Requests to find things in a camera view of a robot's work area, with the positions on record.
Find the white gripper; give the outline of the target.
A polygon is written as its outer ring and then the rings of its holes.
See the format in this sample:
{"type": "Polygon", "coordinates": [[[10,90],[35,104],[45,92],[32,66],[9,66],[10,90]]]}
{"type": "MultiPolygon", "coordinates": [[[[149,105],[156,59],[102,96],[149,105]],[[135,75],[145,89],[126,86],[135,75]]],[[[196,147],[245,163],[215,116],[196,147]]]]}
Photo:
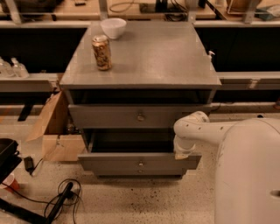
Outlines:
{"type": "Polygon", "coordinates": [[[176,153],[174,154],[176,160],[187,159],[189,157],[189,154],[191,154],[195,149],[194,141],[185,140],[178,136],[174,137],[173,145],[174,145],[174,152],[176,153]]]}

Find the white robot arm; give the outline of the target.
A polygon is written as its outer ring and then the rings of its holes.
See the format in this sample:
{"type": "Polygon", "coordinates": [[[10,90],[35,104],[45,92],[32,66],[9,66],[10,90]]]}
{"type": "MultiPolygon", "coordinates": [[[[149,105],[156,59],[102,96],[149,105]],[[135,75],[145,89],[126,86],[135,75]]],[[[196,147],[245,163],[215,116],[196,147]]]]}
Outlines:
{"type": "Polygon", "coordinates": [[[218,147],[215,224],[280,224],[280,120],[211,122],[197,111],[173,126],[175,157],[186,158],[198,141],[218,147]]]}

